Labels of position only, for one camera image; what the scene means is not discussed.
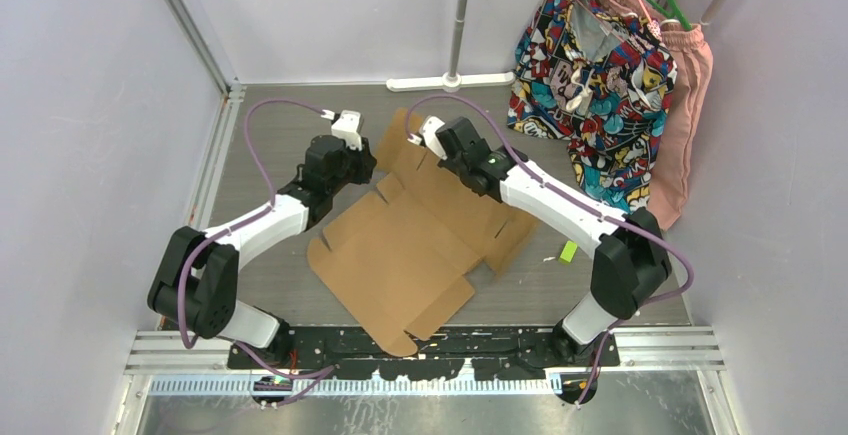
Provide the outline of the small green block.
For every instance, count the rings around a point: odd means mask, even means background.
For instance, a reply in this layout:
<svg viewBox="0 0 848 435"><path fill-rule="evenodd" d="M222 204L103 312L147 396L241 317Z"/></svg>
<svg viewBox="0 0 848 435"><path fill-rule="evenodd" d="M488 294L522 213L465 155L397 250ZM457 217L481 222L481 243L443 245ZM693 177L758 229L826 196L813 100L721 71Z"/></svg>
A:
<svg viewBox="0 0 848 435"><path fill-rule="evenodd" d="M558 256L558 261L562 264L570 264L576 256L578 249L579 247L574 241L568 240Z"/></svg>

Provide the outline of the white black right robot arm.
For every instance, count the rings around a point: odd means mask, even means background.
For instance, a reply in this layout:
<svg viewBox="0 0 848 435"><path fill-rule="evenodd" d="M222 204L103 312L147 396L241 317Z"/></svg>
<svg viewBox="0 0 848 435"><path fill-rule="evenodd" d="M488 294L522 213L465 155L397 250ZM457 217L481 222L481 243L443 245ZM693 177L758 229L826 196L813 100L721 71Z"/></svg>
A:
<svg viewBox="0 0 848 435"><path fill-rule="evenodd" d="M444 122L430 116L408 139L427 148L439 167L475 194L534 216L589 256L589 291L555 325L551 337L552 352L565 364L582 364L604 331L633 317L668 279L668 251L647 209L625 213L589 198L524 153L491 148L465 117Z"/></svg>

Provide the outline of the brown cardboard box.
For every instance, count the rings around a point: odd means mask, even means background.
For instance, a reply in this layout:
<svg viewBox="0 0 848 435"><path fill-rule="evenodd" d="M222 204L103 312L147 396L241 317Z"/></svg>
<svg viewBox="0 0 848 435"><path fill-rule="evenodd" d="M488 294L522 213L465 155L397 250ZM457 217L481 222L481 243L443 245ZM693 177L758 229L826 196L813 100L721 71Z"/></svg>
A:
<svg viewBox="0 0 848 435"><path fill-rule="evenodd" d="M467 274L502 275L538 226L465 187L406 140L406 111L377 147L383 178L307 247L311 270L384 352L414 355L474 295Z"/></svg>

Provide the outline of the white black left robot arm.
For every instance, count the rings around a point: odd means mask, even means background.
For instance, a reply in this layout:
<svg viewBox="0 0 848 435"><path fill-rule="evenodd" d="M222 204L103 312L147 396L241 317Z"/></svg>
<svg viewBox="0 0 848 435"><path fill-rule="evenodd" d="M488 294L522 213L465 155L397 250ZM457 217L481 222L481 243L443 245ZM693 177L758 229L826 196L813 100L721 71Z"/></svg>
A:
<svg viewBox="0 0 848 435"><path fill-rule="evenodd" d="M260 254L320 222L343 188L370 182L376 159L360 133L360 113L322 116L331 123L330 133L312 139L295 178L274 190L268 202L227 225L205 231L183 226L171 235L148 293L150 309L201 338L252 346L269 368L288 361L288 324L239 301L238 278Z"/></svg>

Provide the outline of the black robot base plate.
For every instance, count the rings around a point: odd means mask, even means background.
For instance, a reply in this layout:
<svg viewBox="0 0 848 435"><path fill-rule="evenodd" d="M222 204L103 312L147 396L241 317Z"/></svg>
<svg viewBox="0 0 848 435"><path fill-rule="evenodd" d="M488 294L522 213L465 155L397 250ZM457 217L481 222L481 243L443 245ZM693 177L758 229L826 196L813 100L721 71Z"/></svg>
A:
<svg viewBox="0 0 848 435"><path fill-rule="evenodd" d="M383 351L361 327L296 327L289 338L282 356L233 346L227 366L257 369L266 362L277 370L308 372L331 367L328 383L433 382L450 389L469 369L473 386L502 391L508 383L540 381L545 391L575 403L590 401L601 370L620 364L613 336L571 349L562 331L541 326L446 327L426 341L415 339L417 350L407 357Z"/></svg>

